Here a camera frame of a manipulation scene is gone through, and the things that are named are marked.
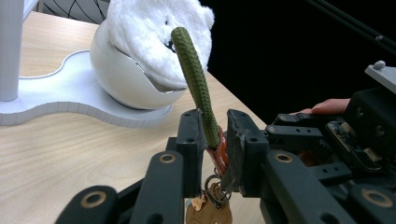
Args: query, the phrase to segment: stuffed animal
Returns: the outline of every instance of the stuffed animal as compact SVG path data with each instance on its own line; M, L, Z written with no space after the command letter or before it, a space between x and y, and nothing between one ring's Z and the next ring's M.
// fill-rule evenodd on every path
M189 32L207 71L215 16L199 0L111 0L106 19L110 43L133 58L163 90L188 88L171 39L177 27Z

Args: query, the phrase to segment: wooden table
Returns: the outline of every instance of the wooden table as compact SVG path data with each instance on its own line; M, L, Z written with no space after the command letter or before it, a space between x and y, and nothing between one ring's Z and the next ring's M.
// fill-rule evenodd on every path
M41 76L63 59L89 49L97 25L32 12L23 25L21 75ZM248 113L265 124L210 74L206 75L218 124L227 129L227 110ZM0 223L53 223L73 196L94 185L120 191L145 176L151 157L177 136L180 115L194 109L187 91L163 123L130 129L75 113L0 126ZM213 174L205 154L203 178ZM233 223L263 223L259 199L231 198Z

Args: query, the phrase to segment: white wavy-edged stand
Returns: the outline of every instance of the white wavy-edged stand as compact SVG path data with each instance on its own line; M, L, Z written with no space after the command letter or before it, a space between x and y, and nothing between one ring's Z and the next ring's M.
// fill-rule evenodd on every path
M54 73L20 77L18 98L0 102L0 125L18 125L53 113L72 112L128 128L149 128L163 122L172 105L139 110L114 100L96 81L88 50L67 56Z

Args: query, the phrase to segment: white pole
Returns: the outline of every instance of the white pole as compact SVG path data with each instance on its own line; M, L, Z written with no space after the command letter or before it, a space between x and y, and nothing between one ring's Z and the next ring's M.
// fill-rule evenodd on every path
M18 97L24 0L0 0L0 102Z

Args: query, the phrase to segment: green cord loop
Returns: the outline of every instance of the green cord loop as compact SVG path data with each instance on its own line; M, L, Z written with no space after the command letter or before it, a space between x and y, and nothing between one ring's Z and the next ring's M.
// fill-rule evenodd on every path
M203 112L202 121L207 145L216 148L219 144L219 126L213 114L209 89L198 54L188 31L184 27L175 28L171 36L192 99L196 107Z

